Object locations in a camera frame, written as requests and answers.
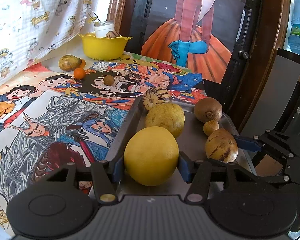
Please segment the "large yellow lemon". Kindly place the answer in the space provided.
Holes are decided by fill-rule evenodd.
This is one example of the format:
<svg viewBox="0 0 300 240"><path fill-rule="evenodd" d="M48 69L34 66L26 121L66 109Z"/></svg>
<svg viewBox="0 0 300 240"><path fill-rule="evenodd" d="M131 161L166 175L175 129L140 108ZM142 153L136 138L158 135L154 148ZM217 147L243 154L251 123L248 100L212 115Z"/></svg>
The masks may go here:
<svg viewBox="0 0 300 240"><path fill-rule="evenodd" d="M174 136L165 128L152 126L138 131L124 151L125 169L136 182L158 186L173 175L179 158Z"/></svg>

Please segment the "greenish yellow pear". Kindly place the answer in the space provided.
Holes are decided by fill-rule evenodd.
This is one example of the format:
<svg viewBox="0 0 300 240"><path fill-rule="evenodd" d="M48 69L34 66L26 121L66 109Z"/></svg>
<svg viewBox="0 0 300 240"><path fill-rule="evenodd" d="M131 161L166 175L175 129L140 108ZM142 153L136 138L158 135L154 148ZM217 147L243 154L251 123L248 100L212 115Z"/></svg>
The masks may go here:
<svg viewBox="0 0 300 240"><path fill-rule="evenodd" d="M82 64L82 59L73 55L64 55L59 59L59 68L63 71L70 72L79 68Z"/></svg>

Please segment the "grey black appliance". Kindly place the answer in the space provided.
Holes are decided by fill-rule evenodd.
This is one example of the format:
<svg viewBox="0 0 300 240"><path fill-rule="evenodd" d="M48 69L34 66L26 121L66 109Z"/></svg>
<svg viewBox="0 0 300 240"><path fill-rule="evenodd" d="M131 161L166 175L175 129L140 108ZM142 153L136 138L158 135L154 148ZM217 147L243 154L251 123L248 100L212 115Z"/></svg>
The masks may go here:
<svg viewBox="0 0 300 240"><path fill-rule="evenodd" d="M300 55L278 49L258 102L240 132L253 137L266 130L284 132L300 103Z"/></svg>

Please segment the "striped fruit in bowl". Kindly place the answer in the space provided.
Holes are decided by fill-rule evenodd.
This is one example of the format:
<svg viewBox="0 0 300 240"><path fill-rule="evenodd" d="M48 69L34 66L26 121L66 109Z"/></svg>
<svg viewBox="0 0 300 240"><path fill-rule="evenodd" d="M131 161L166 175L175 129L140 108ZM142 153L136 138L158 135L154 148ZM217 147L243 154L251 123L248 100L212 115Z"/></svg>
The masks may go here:
<svg viewBox="0 0 300 240"><path fill-rule="evenodd" d="M121 37L120 33L115 31L115 30L111 30L109 32L107 32L106 34L106 38L116 38L116 37Z"/></svg>

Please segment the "two boys drawing sheet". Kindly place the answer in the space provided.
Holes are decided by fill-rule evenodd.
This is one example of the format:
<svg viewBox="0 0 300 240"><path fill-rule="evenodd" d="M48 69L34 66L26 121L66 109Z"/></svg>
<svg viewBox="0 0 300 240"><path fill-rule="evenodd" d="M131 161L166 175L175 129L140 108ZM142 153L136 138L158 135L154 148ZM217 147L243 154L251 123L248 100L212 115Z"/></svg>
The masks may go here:
<svg viewBox="0 0 300 240"><path fill-rule="evenodd" d="M42 64L34 64L0 86L0 132L47 90L60 87L72 79L55 73Z"/></svg>

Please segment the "colourful anime drawing mat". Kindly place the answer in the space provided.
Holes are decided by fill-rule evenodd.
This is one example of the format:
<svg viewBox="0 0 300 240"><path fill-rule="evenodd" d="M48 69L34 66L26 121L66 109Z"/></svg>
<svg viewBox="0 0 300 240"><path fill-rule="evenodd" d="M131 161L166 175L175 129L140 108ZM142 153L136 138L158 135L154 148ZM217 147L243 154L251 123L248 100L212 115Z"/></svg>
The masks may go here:
<svg viewBox="0 0 300 240"><path fill-rule="evenodd" d="M189 103L206 98L206 93L199 88L203 83L201 74L189 73L164 62L138 60L126 54L114 61L95 61L85 73L84 79L77 80L72 76L66 84L53 90L124 110L130 109L134 99L152 87L166 88L173 99ZM106 75L115 78L112 86L103 83Z"/></svg>

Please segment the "striped tan pepino melon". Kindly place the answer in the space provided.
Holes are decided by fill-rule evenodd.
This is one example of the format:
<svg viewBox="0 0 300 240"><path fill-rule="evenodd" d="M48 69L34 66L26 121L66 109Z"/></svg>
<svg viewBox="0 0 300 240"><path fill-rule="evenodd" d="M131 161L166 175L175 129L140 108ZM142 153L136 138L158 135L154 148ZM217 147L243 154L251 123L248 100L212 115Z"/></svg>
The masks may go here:
<svg viewBox="0 0 300 240"><path fill-rule="evenodd" d="M220 128L208 137L205 153L208 159L233 163L238 156L237 142L229 131Z"/></svg>

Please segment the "yellow green round fruit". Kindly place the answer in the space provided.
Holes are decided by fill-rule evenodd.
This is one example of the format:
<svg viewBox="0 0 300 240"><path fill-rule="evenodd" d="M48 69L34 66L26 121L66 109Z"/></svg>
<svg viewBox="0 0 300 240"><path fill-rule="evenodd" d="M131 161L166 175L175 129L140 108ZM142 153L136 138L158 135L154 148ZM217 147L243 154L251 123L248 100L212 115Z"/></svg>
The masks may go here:
<svg viewBox="0 0 300 240"><path fill-rule="evenodd" d="M175 138L183 132L185 114L175 103L162 103L153 107L145 118L145 127L159 126L167 129Z"/></svg>

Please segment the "orange dress girl painting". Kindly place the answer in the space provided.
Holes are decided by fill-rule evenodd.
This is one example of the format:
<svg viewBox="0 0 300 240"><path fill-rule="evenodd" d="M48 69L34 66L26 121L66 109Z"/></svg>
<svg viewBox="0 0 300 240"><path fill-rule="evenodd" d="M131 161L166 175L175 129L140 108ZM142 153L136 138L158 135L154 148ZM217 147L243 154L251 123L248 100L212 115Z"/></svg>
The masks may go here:
<svg viewBox="0 0 300 240"><path fill-rule="evenodd" d="M151 16L159 23L141 53L221 83L243 9L244 0L154 0Z"/></svg>

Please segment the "small orange tangerine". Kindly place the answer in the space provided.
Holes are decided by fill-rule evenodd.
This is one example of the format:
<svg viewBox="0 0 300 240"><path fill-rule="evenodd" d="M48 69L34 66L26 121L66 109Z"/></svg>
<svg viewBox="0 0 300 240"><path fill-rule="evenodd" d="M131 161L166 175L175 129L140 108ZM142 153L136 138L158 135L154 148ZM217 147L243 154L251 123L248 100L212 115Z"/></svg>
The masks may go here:
<svg viewBox="0 0 300 240"><path fill-rule="evenodd" d="M73 76L77 80L82 80L86 76L85 70L83 68L76 68L73 72Z"/></svg>

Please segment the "small yellow round fruit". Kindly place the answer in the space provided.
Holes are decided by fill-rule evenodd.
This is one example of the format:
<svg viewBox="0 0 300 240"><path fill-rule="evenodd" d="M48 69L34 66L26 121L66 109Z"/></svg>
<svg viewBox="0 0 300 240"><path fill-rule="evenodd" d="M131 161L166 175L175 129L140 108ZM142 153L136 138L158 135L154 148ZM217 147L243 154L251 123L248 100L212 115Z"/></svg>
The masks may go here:
<svg viewBox="0 0 300 240"><path fill-rule="evenodd" d="M203 126L203 131L207 136L210 136L214 131L219 129L219 123L216 120L210 120Z"/></svg>

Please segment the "small brown round fruit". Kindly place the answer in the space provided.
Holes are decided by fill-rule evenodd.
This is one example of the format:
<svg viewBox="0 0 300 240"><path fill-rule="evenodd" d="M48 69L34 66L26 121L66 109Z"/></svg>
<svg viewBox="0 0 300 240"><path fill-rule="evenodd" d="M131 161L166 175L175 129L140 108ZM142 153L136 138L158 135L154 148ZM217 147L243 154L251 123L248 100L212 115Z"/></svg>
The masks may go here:
<svg viewBox="0 0 300 240"><path fill-rule="evenodd" d="M115 82L115 78L111 75L106 75L104 78L103 78L103 83L106 85L106 86L112 86Z"/></svg>

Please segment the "yellow fruit in bowl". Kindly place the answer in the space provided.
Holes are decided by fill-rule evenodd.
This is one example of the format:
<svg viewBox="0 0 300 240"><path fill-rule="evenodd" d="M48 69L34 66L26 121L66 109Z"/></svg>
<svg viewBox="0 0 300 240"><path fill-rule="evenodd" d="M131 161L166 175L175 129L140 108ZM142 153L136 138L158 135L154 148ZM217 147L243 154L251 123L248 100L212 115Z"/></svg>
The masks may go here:
<svg viewBox="0 0 300 240"><path fill-rule="evenodd" d="M96 36L95 36L95 33L86 33L85 36L96 37Z"/></svg>

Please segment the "grey metal tray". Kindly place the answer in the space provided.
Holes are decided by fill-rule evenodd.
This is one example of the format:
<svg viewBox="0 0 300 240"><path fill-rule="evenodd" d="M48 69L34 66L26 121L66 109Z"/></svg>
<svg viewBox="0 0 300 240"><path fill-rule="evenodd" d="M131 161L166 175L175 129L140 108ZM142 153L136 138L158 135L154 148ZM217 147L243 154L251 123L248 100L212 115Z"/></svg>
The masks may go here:
<svg viewBox="0 0 300 240"><path fill-rule="evenodd" d="M192 161L205 161L205 143L207 136L203 132L202 123L194 115L194 105L187 102L176 101L185 113L185 127L177 138L179 151L184 152ZM115 157L122 157L125 147L133 135L145 126L147 111L142 104L142 98L137 97L119 129L114 142L112 143L106 161ZM116 194L119 200L125 196L142 197L150 203L158 198L174 197L184 199L190 184L183 181L178 169L165 183L159 186L143 186L134 181L125 172L123 165L123 177L116 187Z"/></svg>

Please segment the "brown kiwi fruit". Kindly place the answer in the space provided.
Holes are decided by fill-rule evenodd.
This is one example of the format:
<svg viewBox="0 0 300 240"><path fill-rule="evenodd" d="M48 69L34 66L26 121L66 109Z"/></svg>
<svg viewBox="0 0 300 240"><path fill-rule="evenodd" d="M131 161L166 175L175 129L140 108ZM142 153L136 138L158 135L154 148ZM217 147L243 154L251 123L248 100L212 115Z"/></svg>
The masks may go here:
<svg viewBox="0 0 300 240"><path fill-rule="evenodd" d="M201 99L194 106L194 114L202 123L211 120L219 121L222 113L222 105L214 98Z"/></svg>

